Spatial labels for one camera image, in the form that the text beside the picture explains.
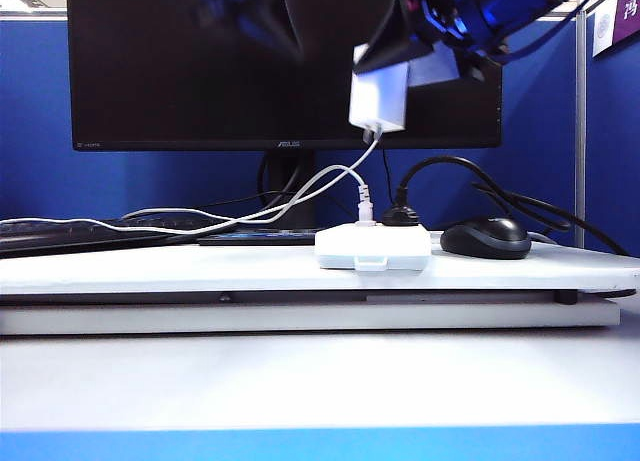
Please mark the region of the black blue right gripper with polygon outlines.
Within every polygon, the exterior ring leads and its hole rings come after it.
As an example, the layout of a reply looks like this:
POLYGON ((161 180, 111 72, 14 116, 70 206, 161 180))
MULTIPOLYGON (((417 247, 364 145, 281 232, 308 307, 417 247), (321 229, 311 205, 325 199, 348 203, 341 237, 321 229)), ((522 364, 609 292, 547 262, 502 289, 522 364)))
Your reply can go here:
POLYGON ((433 44, 506 56, 506 38, 534 20, 538 0, 399 0, 402 15, 379 26, 359 58, 369 73, 430 55, 433 44))

